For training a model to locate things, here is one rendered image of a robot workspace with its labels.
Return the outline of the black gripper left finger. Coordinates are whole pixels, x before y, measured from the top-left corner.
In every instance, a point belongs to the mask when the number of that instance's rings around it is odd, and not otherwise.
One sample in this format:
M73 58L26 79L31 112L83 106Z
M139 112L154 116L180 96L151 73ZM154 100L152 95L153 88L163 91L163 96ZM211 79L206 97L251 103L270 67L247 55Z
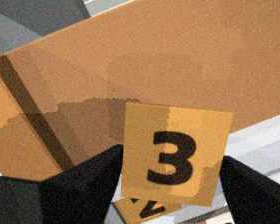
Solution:
M41 182L0 176L0 224L104 224L122 165L116 144Z

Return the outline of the orange square tile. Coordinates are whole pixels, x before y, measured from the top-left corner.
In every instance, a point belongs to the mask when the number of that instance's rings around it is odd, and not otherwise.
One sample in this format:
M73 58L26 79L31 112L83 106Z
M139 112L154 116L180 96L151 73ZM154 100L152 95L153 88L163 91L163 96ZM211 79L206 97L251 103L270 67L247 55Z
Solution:
M180 204L126 197L114 204L126 224L140 224L182 208Z
M121 197L212 207L233 115L127 101Z

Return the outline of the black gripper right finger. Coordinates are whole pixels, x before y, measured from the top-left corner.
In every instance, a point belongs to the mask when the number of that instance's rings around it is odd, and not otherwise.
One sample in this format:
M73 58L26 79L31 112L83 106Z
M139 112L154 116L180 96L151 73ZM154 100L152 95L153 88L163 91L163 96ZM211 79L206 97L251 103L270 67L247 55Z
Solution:
M280 224L280 183L230 155L219 176L234 224Z

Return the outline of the white paper ticket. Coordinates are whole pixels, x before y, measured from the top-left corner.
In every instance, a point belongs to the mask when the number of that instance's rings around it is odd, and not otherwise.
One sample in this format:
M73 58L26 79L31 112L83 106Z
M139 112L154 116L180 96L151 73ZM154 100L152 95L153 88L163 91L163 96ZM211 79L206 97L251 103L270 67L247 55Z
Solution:
M227 212L216 217L205 220L206 224L234 224L231 212Z

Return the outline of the brown board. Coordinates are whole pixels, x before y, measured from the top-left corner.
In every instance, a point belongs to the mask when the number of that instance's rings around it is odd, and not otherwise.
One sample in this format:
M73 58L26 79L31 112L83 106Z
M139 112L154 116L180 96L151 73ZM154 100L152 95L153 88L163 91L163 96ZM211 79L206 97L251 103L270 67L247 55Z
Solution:
M134 0L0 54L0 173L123 145L127 101L228 110L224 155L280 183L280 0Z

